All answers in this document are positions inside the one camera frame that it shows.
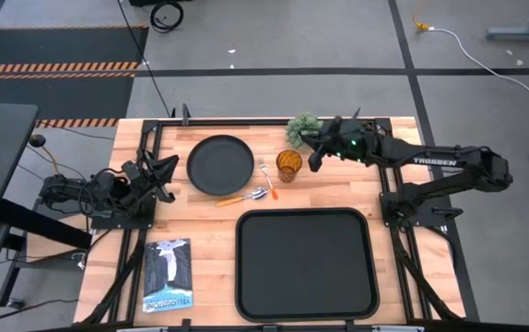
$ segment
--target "square black tray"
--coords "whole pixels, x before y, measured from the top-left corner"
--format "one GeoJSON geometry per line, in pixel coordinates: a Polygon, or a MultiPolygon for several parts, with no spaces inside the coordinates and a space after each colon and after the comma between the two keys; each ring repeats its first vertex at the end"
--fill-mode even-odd
{"type": "Polygon", "coordinates": [[[347,320],[379,307],[369,228],[355,209],[253,210],[236,227],[236,307],[246,320],[347,320]]]}

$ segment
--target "black plate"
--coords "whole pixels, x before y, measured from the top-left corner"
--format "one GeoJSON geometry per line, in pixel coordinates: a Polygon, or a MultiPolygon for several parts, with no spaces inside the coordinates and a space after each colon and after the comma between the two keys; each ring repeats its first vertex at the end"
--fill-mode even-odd
{"type": "Polygon", "coordinates": [[[251,322],[367,318],[379,307],[357,210],[254,210],[236,228],[236,307],[251,322]]]}
{"type": "Polygon", "coordinates": [[[187,161],[187,174],[199,190],[213,196],[242,189],[253,176],[254,156],[246,143],[234,136],[217,135],[197,144],[187,161]]]}

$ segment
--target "book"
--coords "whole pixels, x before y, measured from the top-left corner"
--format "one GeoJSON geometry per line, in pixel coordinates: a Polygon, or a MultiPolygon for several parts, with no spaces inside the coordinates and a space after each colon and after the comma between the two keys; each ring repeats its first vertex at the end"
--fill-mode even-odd
{"type": "Polygon", "coordinates": [[[191,240],[147,243],[144,258],[143,312],[192,307],[191,240]]]}

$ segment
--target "concrete floor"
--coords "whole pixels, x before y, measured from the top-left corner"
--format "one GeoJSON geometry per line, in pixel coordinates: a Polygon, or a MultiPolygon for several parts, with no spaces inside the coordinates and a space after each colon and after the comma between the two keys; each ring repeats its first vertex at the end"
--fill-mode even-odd
{"type": "MultiPolygon", "coordinates": [[[[415,32],[411,23],[415,3],[397,1],[415,67],[474,67],[451,36],[415,32]]],[[[141,9],[123,5],[132,24],[147,23],[141,9]]],[[[182,5],[185,19],[178,30],[167,35],[150,30],[146,54],[154,70],[230,65],[404,67],[390,9],[383,0],[194,0],[182,5]]],[[[526,25],[529,2],[426,0],[420,20],[458,33],[467,51],[489,66],[529,67],[529,42],[484,38],[490,26],[526,25]]],[[[122,24],[113,0],[6,0],[0,11],[0,27],[122,24]]],[[[517,78],[529,85],[529,77],[517,78]]],[[[170,107],[186,102],[193,116],[302,111],[333,115],[358,107],[361,115],[417,115],[403,76],[161,77],[157,81],[170,107]]],[[[495,195],[463,193],[453,196],[452,203],[465,210],[457,224],[481,320],[529,324],[529,95],[495,77],[420,77],[419,84],[437,144],[488,145],[510,161],[515,183],[509,190],[495,195]]],[[[136,78],[128,117],[149,116],[164,116],[164,111],[150,79],[136,78]]],[[[114,135],[110,128],[81,131],[114,135]]],[[[84,174],[108,163],[109,141],[57,129],[39,132],[46,135],[59,162],[84,174]]],[[[20,163],[40,176],[52,174],[51,166],[30,151],[20,163]]],[[[40,180],[17,169],[6,197],[30,207],[40,185],[40,180]]],[[[13,296],[31,304],[76,298],[80,280],[78,272],[21,272],[13,296]],[[43,287],[35,289],[33,280],[40,280],[43,287]]],[[[74,305],[54,304],[0,321],[0,330],[67,326],[74,309],[74,305]]]]}

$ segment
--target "butcher block tabletop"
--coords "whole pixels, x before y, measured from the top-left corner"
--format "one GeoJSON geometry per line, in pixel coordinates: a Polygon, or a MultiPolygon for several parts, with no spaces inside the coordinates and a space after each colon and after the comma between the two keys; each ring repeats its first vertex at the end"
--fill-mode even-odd
{"type": "MultiPolygon", "coordinates": [[[[420,144],[416,120],[413,117],[391,118],[395,137],[412,144],[420,144]]],[[[135,160],[144,119],[122,119],[117,127],[110,167],[120,169],[127,160],[135,160]]],[[[369,168],[352,161],[324,158],[323,167],[311,172],[307,159],[311,151],[298,149],[304,164],[294,182],[282,183],[276,174],[276,155],[291,146],[285,140],[283,125],[225,125],[225,126],[168,126],[162,132],[159,158],[177,154],[180,161],[167,189],[176,200],[158,202],[154,226],[147,233],[147,243],[181,238],[191,239],[194,306],[161,313],[142,312],[143,271],[140,278],[135,326],[180,326],[190,318],[193,326],[247,326],[234,302],[235,231],[238,218],[252,209],[280,208],[355,208],[369,224],[380,305],[370,318],[356,324],[403,324],[406,322],[395,267],[394,250],[389,229],[383,225],[378,195],[382,190],[377,167],[369,168]],[[271,195],[259,200],[244,200],[226,207],[216,207],[222,197],[209,196],[194,188],[186,172],[191,149],[201,140],[213,135],[232,135],[243,140],[256,160],[264,159],[279,199],[271,195]]],[[[388,170],[390,187],[395,189],[393,173],[388,170]]],[[[408,165],[402,168],[405,182],[423,183],[430,180],[427,167],[408,165]]],[[[255,163],[253,177],[237,194],[246,195],[255,187],[267,187],[266,179],[255,163]]],[[[460,316],[464,307],[453,271],[448,244],[437,234],[415,228],[417,246],[424,275],[447,305],[460,316]]],[[[113,230],[95,244],[88,257],[82,288],[76,308],[75,322],[86,318],[99,303],[115,279],[123,231],[113,230]]],[[[137,239],[133,232],[131,249],[137,239]]],[[[420,305],[414,280],[408,275],[410,292],[417,318],[420,305]]],[[[118,320],[125,319],[131,276],[124,285],[120,299],[118,320]]],[[[280,323],[292,325],[343,325],[343,322],[280,323]]]]}

